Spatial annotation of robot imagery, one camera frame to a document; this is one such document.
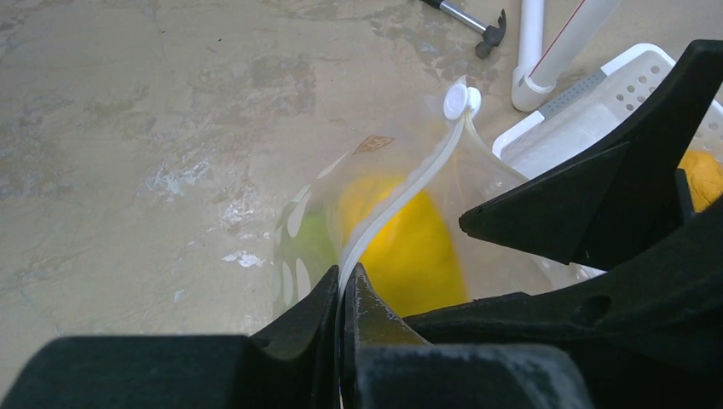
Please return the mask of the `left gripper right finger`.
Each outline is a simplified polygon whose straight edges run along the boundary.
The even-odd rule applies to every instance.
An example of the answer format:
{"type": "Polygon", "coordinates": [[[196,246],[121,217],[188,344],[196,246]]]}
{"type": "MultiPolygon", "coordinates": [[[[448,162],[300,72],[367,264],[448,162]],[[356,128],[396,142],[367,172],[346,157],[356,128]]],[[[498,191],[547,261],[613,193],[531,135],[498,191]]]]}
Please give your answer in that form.
{"type": "Polygon", "coordinates": [[[539,344],[432,344],[376,294],[362,265],[341,304],[343,408],[590,408],[563,351],[539,344]]]}

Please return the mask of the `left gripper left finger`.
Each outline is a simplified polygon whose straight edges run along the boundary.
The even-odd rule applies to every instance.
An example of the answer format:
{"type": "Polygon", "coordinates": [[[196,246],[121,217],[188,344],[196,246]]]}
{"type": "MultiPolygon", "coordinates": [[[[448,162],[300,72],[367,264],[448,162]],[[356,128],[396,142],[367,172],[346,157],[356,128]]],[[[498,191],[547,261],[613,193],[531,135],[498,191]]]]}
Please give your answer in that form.
{"type": "Polygon", "coordinates": [[[335,408],[338,268],[252,336],[75,336],[42,347],[5,408],[335,408]]]}

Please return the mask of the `yellow banana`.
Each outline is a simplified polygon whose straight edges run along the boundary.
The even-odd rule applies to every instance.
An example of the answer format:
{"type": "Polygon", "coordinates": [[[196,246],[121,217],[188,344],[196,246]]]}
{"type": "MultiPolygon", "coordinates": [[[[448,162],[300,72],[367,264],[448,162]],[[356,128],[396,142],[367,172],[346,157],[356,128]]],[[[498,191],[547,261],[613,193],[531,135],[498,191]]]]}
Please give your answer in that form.
{"type": "Polygon", "coordinates": [[[401,317],[470,301],[448,225],[425,190],[380,229],[360,263],[376,293],[401,317]]]}

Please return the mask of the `orange yellow mango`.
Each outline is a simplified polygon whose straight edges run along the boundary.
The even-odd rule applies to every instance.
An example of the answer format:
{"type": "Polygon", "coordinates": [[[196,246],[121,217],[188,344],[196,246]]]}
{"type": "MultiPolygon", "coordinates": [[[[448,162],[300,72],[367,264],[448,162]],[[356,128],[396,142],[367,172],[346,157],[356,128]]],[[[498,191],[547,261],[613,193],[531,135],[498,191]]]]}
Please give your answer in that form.
{"type": "Polygon", "coordinates": [[[713,155],[687,150],[679,163],[685,172],[695,212],[706,210],[722,194],[722,165],[713,155]]]}

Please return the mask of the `green pear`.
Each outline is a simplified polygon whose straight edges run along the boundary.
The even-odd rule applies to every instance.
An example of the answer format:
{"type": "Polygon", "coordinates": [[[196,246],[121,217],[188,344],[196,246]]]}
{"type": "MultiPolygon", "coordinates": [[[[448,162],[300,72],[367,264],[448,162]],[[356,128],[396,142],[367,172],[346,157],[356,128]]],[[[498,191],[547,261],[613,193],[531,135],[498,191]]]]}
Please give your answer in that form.
{"type": "Polygon", "coordinates": [[[311,287],[314,287],[327,270],[338,263],[337,250],[327,228],[326,214],[306,214],[298,234],[281,241],[281,254],[290,267],[296,267],[296,260],[300,259],[308,273],[311,287]]]}

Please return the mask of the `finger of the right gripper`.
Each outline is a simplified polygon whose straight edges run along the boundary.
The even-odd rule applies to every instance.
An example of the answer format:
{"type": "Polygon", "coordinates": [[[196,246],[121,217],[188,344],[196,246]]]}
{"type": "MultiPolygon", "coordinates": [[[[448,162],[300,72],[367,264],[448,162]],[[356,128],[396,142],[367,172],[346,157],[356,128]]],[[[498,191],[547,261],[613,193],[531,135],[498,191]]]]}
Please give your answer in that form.
{"type": "Polygon", "coordinates": [[[610,270],[662,239],[675,172],[722,83],[722,43],[691,42],[601,141],[459,219],[474,239],[610,270]]]}
{"type": "Polygon", "coordinates": [[[722,215],[705,211],[597,278],[407,318],[432,343],[534,343],[574,361],[599,408],[722,405],[722,215]]]}

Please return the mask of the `clear zip top bag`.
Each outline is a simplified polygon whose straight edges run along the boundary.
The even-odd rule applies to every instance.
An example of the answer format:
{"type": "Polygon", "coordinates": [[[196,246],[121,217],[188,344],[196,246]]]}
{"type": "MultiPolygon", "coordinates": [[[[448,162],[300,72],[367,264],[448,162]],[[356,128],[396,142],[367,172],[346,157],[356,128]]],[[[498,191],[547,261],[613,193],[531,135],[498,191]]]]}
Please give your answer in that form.
{"type": "Polygon", "coordinates": [[[479,90],[458,78],[300,189],[274,232],[275,316],[308,296],[332,266],[345,278],[362,265],[402,317],[573,281],[563,264],[461,230],[466,211],[525,182],[478,134],[481,105],[479,90]]]}

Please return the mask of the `white plastic tray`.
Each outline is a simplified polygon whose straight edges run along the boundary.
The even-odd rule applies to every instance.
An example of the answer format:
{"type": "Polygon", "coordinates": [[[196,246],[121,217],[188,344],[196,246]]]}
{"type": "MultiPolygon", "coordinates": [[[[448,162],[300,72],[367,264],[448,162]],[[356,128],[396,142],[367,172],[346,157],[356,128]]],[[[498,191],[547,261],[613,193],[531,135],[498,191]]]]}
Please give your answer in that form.
{"type": "MultiPolygon", "coordinates": [[[[642,106],[677,62],[655,45],[636,44],[499,136],[493,154],[525,182],[532,180],[601,141],[642,106]]],[[[715,98],[687,150],[709,153],[722,165],[722,106],[715,98]]],[[[662,239],[694,213],[691,202],[680,200],[691,191],[679,166],[675,186],[677,199],[660,215],[662,239]]]]}

